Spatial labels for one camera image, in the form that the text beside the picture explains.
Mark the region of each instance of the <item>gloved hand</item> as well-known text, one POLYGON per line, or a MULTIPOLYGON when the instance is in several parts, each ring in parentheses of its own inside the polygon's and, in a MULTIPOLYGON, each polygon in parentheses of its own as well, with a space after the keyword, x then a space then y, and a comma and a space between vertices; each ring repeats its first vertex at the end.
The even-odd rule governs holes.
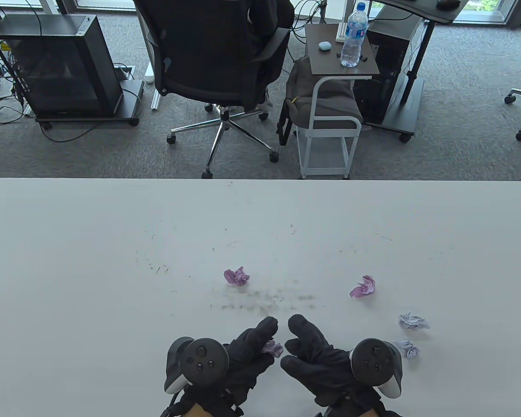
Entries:
POLYGON ((278 320, 267 317, 256 328, 248 328, 224 347, 228 352, 229 368, 222 381, 209 387, 190 385, 180 401, 168 407, 161 417, 185 414, 195 404, 201 405, 213 417, 235 417, 242 414, 239 405, 245 402, 257 377, 274 363, 274 357, 261 349, 278 331, 278 320))
POLYGON ((291 355, 282 359, 282 369, 297 379, 322 407, 348 407, 347 415, 356 417, 375 409, 384 411, 380 395, 373 387, 360 383, 353 375, 349 353, 335 349, 322 332, 300 314, 288 321, 290 331, 297 336, 286 342, 291 355))

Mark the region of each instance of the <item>carpet floor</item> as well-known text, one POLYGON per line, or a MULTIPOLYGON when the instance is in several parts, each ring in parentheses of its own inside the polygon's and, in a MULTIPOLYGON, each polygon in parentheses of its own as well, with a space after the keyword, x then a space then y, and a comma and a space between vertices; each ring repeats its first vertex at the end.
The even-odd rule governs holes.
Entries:
MULTIPOLYGON (((137 18, 101 14, 99 20, 113 61, 136 66, 142 79, 148 56, 137 18)), ((290 50, 297 58, 303 45, 292 39, 290 50)), ((284 68, 290 70, 291 64, 287 57, 284 68)), ((521 97, 512 106, 503 102, 510 88, 521 89, 521 29, 437 26, 419 77, 425 79, 425 93, 415 136, 403 144, 395 133, 364 131, 352 178, 521 181, 521 142, 514 137, 521 125, 521 97)), ((275 134, 286 79, 282 72, 269 87, 276 111, 267 121, 252 117, 241 123, 276 147, 280 161, 270 163, 265 151, 230 130, 211 167, 215 178, 300 175, 293 137, 280 147, 275 134)), ((9 90, 3 80, 0 96, 9 90)), ((171 127, 209 115, 201 103, 176 95, 163 97, 152 112, 153 91, 145 86, 138 127, 102 125, 69 143, 47 140, 32 119, 0 125, 0 177, 199 178, 215 129, 181 133, 173 146, 165 137, 171 127)), ((13 99, 0 105, 19 107, 13 99)), ((0 112, 0 121, 14 117, 11 110, 0 112)), ((54 127, 48 134, 62 140, 85 129, 54 127)))

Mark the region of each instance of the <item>person's leg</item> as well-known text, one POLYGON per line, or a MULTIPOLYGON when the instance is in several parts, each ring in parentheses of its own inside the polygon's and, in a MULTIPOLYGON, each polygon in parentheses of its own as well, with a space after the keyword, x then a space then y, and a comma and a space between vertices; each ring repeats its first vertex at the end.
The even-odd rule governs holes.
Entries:
POLYGON ((291 29, 295 21, 295 9, 290 0, 276 0, 278 27, 291 29))

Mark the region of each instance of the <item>purple crumpled paper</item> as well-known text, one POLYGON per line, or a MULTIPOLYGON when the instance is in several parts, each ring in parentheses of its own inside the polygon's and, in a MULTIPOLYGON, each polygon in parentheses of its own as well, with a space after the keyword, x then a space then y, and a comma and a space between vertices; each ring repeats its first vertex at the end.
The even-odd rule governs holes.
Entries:
POLYGON ((407 314, 400 314, 399 325, 402 326, 402 328, 408 328, 409 330, 431 328, 425 319, 412 315, 410 311, 408 311, 407 314))
POLYGON ((419 356, 419 353, 421 353, 421 350, 417 346, 413 345, 409 339, 403 339, 396 342, 396 346, 405 350, 405 357, 408 360, 416 358, 419 356))
POLYGON ((274 357, 280 357, 284 353, 284 348, 280 343, 276 343, 274 339, 270 339, 261 349, 262 353, 269 353, 274 357))
POLYGON ((235 272, 230 269, 225 270, 224 278, 226 278, 227 282, 229 282, 230 284, 235 284, 238 287, 247 284, 247 281, 249 280, 249 276, 245 272, 243 272, 243 266, 241 266, 241 268, 239 268, 235 272))
POLYGON ((363 276, 364 283, 361 284, 359 282, 359 286, 355 287, 352 292, 350 292, 351 297, 359 298, 364 297, 366 295, 371 294, 374 292, 374 280, 372 276, 365 275, 363 276))

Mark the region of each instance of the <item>white sneaker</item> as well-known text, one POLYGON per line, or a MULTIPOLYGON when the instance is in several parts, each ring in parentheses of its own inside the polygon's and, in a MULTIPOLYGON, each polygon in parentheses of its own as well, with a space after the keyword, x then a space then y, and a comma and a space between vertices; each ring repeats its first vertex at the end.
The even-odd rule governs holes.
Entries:
POLYGON ((274 109, 274 105, 272 104, 272 101, 270 101, 270 96, 268 95, 268 89, 264 90, 264 102, 258 103, 257 109, 261 109, 266 113, 269 113, 274 109))

